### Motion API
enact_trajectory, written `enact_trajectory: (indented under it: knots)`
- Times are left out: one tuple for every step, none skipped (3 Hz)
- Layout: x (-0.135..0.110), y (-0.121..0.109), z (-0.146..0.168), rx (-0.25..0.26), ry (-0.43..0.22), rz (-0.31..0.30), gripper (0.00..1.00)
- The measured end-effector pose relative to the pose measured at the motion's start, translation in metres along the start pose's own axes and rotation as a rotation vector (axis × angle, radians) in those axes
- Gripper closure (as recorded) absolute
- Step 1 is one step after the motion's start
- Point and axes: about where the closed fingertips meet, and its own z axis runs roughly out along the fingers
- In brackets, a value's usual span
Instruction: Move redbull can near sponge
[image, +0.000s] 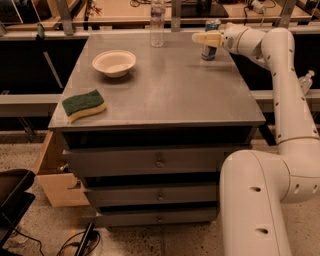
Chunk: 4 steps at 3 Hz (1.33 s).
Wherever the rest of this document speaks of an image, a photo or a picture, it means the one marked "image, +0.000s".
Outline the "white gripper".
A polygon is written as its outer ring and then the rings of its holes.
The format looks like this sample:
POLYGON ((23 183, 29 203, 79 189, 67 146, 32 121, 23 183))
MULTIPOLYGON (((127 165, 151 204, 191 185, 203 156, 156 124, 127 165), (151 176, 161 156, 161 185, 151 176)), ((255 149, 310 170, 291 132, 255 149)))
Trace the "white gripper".
POLYGON ((237 54, 240 38, 247 29, 244 25, 227 23, 223 35, 219 31, 199 32, 192 35, 192 41, 210 47, 223 45, 229 53, 237 54))

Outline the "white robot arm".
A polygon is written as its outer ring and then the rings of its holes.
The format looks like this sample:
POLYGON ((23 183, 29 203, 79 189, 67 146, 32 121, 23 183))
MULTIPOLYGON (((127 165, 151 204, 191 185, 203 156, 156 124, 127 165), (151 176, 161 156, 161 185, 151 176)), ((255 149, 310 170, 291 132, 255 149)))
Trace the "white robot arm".
POLYGON ((245 56, 272 75, 278 152, 241 150, 224 161, 224 255, 292 256, 281 205, 310 200, 320 188, 320 137, 294 68, 294 37, 281 27, 264 32, 228 24, 223 32, 195 33, 192 40, 245 56))

